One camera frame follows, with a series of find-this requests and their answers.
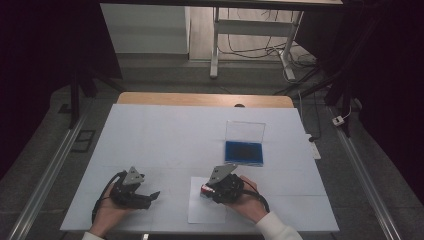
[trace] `table surface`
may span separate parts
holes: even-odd
[[[293,108],[293,102],[287,96],[193,93],[124,92],[119,96],[117,103],[216,107],[234,107],[236,104],[243,104],[245,107]]]
[[[237,103],[246,108],[233,107]],[[86,231],[91,225],[92,205],[104,185],[117,172],[135,166],[146,174],[137,193],[161,191],[161,195],[148,211],[131,213],[117,226],[118,230],[258,233],[252,222],[231,209],[226,210],[224,224],[187,222],[190,178],[207,178],[214,166],[223,164],[225,125],[229,119],[266,123],[264,166],[239,166],[235,173],[249,176],[261,186],[260,192],[271,210],[299,231],[338,231],[299,114],[290,98],[176,93],[121,94],[61,230]]]

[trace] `metal rail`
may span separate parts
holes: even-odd
[[[328,108],[331,118],[335,118],[336,115],[333,113],[331,108]],[[366,166],[361,160],[355,145],[350,138],[347,138],[341,128],[337,128],[337,134],[346,153],[352,163],[353,169],[355,170],[356,176],[358,177],[362,188],[367,195],[368,201],[371,207],[374,209],[377,219],[383,229],[384,234],[388,240],[401,240],[400,233],[390,215],[386,204],[381,199],[377,188],[375,187],[371,176],[369,175]]]
[[[32,224],[35,221],[44,201],[49,194],[51,187],[53,186],[54,181],[56,180],[57,175],[59,174],[60,169],[62,168],[63,163],[65,162],[66,157],[68,156],[69,151],[71,150],[72,144],[74,143],[78,132],[87,119],[88,113],[91,110],[93,99],[89,99],[86,102],[86,106],[82,110],[82,114],[79,120],[76,122],[73,129],[69,129],[65,137],[62,140],[59,148],[54,154],[52,160],[47,166],[46,170],[43,173],[40,181],[38,182],[35,190],[33,191],[31,197],[29,198],[27,204],[21,212],[18,220],[12,228],[12,231],[9,233],[7,239],[9,240],[18,240],[25,239],[28,235],[29,230],[32,227]]]

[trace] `forearm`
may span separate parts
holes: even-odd
[[[283,222],[270,212],[263,217],[256,227],[261,231],[266,240],[301,240],[299,233],[290,226],[284,225]]]

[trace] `small box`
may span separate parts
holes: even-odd
[[[225,163],[263,166],[262,140],[265,123],[227,122]]]

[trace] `robotic hand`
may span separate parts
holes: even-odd
[[[212,198],[216,203],[234,203],[242,194],[248,194],[257,197],[264,205],[265,210],[269,212],[266,199],[253,187],[254,191],[244,189],[245,182],[236,174],[231,173],[236,168],[235,164],[216,166],[209,181],[202,185],[200,195]]]
[[[96,218],[97,210],[100,207],[101,201],[104,199],[103,196],[106,190],[117,177],[119,177],[119,179],[113,185],[109,197],[118,206],[134,209],[149,209],[152,201],[156,200],[160,194],[160,192],[155,192],[150,196],[136,194],[135,191],[140,187],[140,183],[144,182],[144,174],[139,174],[134,167],[131,167],[128,172],[124,170],[117,173],[106,185],[94,206],[91,218],[92,222],[94,222]]]

